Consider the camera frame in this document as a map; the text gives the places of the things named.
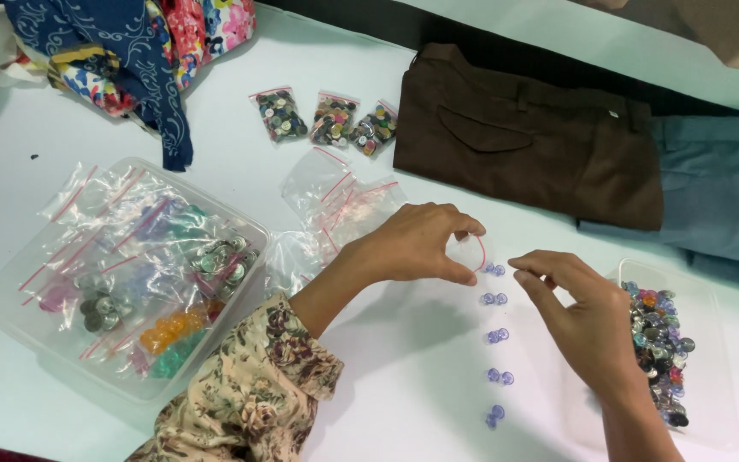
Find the navy blue fabric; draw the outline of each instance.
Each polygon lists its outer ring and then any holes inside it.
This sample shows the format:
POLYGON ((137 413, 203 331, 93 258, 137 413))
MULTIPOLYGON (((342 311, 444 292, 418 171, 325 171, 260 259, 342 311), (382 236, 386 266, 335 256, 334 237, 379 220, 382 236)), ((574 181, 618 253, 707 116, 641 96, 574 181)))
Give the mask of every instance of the navy blue fabric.
POLYGON ((663 223, 639 231, 580 221, 580 232, 663 243, 739 261, 739 117, 653 118, 663 223))
POLYGON ((707 275, 739 284, 739 261, 722 257, 712 257, 703 253, 689 252, 689 267, 707 275))
MULTIPOLYGON (((139 101, 136 115, 161 133, 164 168, 185 171, 193 160, 190 128, 145 0, 6 0, 4 5, 15 33, 48 57, 82 44, 115 53, 120 69, 110 79, 139 101)), ((106 77, 97 59, 76 65, 106 77)))

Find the right hand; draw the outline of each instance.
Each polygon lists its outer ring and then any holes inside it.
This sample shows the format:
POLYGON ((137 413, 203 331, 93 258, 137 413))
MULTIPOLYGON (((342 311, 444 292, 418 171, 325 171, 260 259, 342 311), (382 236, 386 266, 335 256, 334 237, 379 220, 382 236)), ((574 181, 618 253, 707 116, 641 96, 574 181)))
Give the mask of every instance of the right hand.
POLYGON ((538 307, 563 357, 601 401, 648 392, 632 346, 625 290, 570 253, 536 250, 508 263, 518 269, 515 279, 538 307), (558 285, 574 305, 563 307, 552 293, 558 285))

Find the clear plastic box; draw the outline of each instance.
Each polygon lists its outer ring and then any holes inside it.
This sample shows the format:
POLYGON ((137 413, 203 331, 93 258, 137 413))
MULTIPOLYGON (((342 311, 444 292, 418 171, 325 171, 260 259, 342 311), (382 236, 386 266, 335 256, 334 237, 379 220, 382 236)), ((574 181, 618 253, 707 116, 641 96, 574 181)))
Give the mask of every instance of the clear plastic box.
MULTIPOLYGON (((689 425, 669 427, 672 436, 717 450, 739 446, 739 423, 732 387, 732 371, 714 291, 703 281, 687 275, 650 267, 625 258, 606 276, 612 282, 635 281, 641 289, 672 290, 681 336, 695 341, 684 371, 689 425)), ((563 362, 564 426, 569 435, 585 446, 606 447, 600 405, 580 377, 563 362)))
POLYGON ((121 379, 114 373, 97 367, 94 362, 79 360, 80 352, 91 343, 92 339, 81 336, 77 340, 74 335, 63 337, 53 335, 53 332, 59 328, 58 320, 53 319, 53 314, 56 313, 40 310, 35 302, 21 306, 25 294, 19 292, 18 287, 30 277, 36 267, 42 266, 47 258, 46 250, 40 248, 41 244, 52 242, 67 230, 66 226, 57 223, 49 223, 45 226, 0 272, 0 329, 36 351, 37 354, 55 359, 65 368, 80 373, 124 400, 134 404, 149 404, 164 395, 172 394, 174 392, 172 387, 176 386, 182 377, 192 376, 198 371, 204 359, 221 343, 232 328, 231 323, 236 318, 236 310, 241 305, 240 300, 253 288, 262 289, 262 285, 258 284, 254 275, 258 275, 262 270, 263 250, 269 246, 272 237, 269 231, 257 221, 213 199, 208 193, 146 160, 135 157, 126 158, 113 165, 111 170, 121 172, 132 167, 139 170, 147 169, 149 173, 164 183, 175 187, 188 203, 198 205, 208 215, 230 219, 230 226, 248 239, 253 248, 262 253, 178 373, 172 379, 150 377, 135 381, 121 379))

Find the floral sleeve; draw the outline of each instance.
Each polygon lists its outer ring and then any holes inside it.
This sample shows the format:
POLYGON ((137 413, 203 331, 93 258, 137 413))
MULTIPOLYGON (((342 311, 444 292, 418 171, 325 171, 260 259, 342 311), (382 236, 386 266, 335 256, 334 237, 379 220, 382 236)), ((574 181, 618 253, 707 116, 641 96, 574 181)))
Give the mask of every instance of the floral sleeve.
POLYGON ((343 366, 276 294, 230 332, 127 461, 297 461, 343 366))

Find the white tabletop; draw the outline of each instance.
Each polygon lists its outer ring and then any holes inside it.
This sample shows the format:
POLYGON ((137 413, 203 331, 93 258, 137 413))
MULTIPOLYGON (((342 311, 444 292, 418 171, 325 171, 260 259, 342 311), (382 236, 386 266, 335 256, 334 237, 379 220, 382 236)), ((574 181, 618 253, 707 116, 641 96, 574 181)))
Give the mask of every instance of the white tabletop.
MULTIPOLYGON (((322 88, 365 104, 379 98, 397 101, 401 75, 414 53, 264 8, 258 14, 256 38, 201 70, 198 85, 188 92, 195 160, 184 178, 273 231, 298 229, 278 184, 309 146, 298 142, 273 150, 246 96, 288 83, 304 113, 311 113, 322 88)), ((610 15, 595 19, 592 15, 601 13, 588 8, 578 14, 590 23, 607 21, 614 29, 623 21, 610 15)), ((675 47, 686 47, 677 37, 651 34, 660 43, 672 40, 675 47)), ((657 61, 662 53, 650 50, 640 60, 657 61)), ((596 61, 610 67, 611 60, 596 61)), ((671 65, 663 70, 668 78, 659 83, 691 88, 695 73, 684 75, 681 67, 694 65, 671 65)), ((709 64, 710 80, 728 72, 709 64)), ((721 83, 718 94, 725 91, 721 83)), ((149 134, 131 121, 109 120, 78 98, 51 88, 0 88, 0 269, 44 226, 36 210, 77 161, 108 167, 135 155, 160 163, 161 146, 149 134), (39 157, 30 160, 31 154, 39 157)), ((349 155, 364 178, 393 172, 392 152, 374 163, 357 151, 349 155)), ((569 217, 395 175, 410 201, 452 202, 479 218, 488 228, 491 253, 500 261, 547 248, 577 251, 602 274, 622 257, 685 270, 665 247, 583 236, 569 217)), ((739 288, 709 283, 720 302, 739 414, 739 288)), ((559 353, 508 276, 487 278, 475 289, 432 281, 374 286, 344 310, 321 341, 346 368, 335 399, 319 407, 304 449, 306 460, 606 457, 577 445, 563 430, 559 353), (470 307, 469 300, 490 288, 509 295, 508 308, 470 307), (512 332, 510 343, 486 346, 479 341, 499 326, 512 332), (497 388, 485 382, 482 372, 496 361, 508 364, 515 385, 497 388), (496 403, 507 408, 508 416, 490 432, 483 416, 496 403)), ((151 435, 157 412, 129 406, 53 364, 38 362, 33 352, 0 331, 0 447, 61 462, 120 460, 151 435)), ((739 461, 739 449, 721 452, 684 441, 678 446, 689 460, 739 461)))

